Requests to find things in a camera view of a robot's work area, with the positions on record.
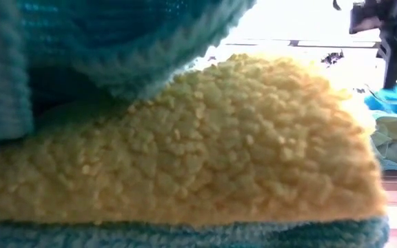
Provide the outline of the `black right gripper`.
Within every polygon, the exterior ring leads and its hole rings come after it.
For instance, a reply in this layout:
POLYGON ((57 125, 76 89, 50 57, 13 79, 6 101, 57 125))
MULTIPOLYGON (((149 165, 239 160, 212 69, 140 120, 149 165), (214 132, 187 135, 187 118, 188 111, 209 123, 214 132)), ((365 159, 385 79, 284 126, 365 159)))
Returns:
POLYGON ((393 89, 397 82, 397 0, 353 2, 349 33, 356 34, 376 28, 392 37, 381 37, 378 56, 385 61, 383 89, 393 89))

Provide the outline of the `yellow microfiber towel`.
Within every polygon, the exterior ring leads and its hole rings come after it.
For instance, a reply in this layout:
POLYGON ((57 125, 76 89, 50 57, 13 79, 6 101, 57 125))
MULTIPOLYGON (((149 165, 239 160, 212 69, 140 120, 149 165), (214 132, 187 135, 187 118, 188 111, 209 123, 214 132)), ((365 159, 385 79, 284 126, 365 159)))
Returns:
POLYGON ((382 216, 364 104, 314 65, 235 54, 149 101, 73 103, 0 147, 0 220, 219 225, 382 216))

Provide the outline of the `teal microfiber towel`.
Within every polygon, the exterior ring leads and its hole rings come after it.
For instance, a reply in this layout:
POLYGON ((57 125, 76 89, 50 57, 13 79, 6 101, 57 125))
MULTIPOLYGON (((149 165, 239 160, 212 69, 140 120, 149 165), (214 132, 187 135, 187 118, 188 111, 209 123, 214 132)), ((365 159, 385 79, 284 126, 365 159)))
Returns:
POLYGON ((383 248, 386 217, 331 223, 180 225, 0 223, 0 248, 383 248))
POLYGON ((257 0, 0 0, 0 142, 34 129, 39 101, 158 92, 257 0))

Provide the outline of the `black overhead frame bar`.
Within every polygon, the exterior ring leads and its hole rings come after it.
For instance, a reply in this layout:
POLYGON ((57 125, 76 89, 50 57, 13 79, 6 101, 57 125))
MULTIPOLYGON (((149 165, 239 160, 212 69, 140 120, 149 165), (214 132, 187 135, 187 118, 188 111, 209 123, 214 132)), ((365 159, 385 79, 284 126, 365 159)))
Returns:
POLYGON ((315 41, 315 40, 229 40, 223 42, 225 45, 271 45, 271 46, 292 46, 292 47, 320 47, 320 48, 378 48, 380 41, 342 40, 342 41, 315 41))

